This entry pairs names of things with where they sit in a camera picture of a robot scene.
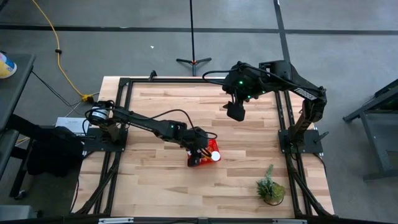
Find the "blue and yellow container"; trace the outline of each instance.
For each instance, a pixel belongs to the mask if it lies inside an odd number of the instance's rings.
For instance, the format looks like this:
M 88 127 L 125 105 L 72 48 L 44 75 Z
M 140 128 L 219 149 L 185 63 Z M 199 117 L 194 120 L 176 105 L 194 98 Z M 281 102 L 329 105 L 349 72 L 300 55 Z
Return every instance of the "blue and yellow container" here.
M 17 65 L 0 53 L 0 78 L 8 78 L 15 73 Z

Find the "plant pot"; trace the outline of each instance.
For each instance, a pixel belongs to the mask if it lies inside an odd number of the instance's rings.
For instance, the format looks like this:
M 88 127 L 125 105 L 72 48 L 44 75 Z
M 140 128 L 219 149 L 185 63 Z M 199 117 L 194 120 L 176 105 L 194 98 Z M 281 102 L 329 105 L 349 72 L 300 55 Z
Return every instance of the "plant pot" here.
M 274 182 L 274 192 L 274 197 L 267 195 L 263 201 L 269 205 L 279 205 L 282 203 L 285 197 L 285 188 Z

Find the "gray concrete floor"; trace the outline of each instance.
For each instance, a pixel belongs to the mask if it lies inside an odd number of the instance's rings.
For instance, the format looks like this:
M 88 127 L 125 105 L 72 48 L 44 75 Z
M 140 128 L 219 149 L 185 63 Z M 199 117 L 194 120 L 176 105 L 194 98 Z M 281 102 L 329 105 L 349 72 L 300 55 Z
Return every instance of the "gray concrete floor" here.
M 184 0 L 37 1 L 56 25 L 120 27 L 189 27 L 189 3 Z M 280 0 L 286 29 L 398 30 L 394 0 Z M 196 27 L 277 28 L 272 0 L 194 1 Z M 27 0 L 13 0 L 0 12 L 0 22 L 46 24 Z M 106 75 L 190 76 L 190 68 L 175 62 L 190 59 L 190 34 L 173 32 L 58 32 L 62 62 L 84 93 L 100 90 Z M 279 34 L 195 34 L 197 58 L 212 57 L 198 72 L 229 69 L 238 60 L 257 65 L 283 59 Z M 333 206 L 346 218 L 397 222 L 398 179 L 364 183 L 362 176 L 377 171 L 376 158 L 359 120 L 345 124 L 344 115 L 360 107 L 398 71 L 398 36 L 288 35 L 292 63 L 301 76 L 328 91 L 319 130 L 323 140 Z M 0 31 L 0 49 L 37 54 L 34 70 L 68 101 L 79 97 L 56 65 L 55 39 L 47 31 Z M 81 106 L 79 113 L 89 106 Z M 35 77 L 30 77 L 16 113 L 34 123 L 52 124 L 70 108 Z M 7 197 L 17 160 L 11 159 L 0 181 L 0 203 L 31 204 L 45 215 L 68 212 L 77 170 L 64 179 L 50 175 L 27 178 L 29 197 Z

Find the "small potted plant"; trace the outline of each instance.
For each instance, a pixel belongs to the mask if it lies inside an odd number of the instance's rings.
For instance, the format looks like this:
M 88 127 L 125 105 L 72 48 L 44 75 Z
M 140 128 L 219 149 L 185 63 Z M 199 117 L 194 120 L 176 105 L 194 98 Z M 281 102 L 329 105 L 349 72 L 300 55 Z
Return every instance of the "small potted plant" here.
M 285 188 L 271 179 L 274 165 L 270 165 L 266 177 L 257 182 L 257 193 L 269 205 L 279 205 L 284 200 Z

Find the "tripod base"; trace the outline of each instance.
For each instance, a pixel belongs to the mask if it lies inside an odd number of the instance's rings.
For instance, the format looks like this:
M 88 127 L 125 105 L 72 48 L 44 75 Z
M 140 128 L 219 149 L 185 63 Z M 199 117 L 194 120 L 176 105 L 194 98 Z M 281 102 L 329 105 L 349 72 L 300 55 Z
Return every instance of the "tripod base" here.
M 197 65 L 200 62 L 209 62 L 209 61 L 211 61 L 211 58 L 204 58 L 204 59 L 201 59 L 201 60 L 192 60 L 192 61 L 177 58 L 176 61 L 189 63 L 190 65 L 192 65 L 192 76 L 195 77 L 197 75 Z

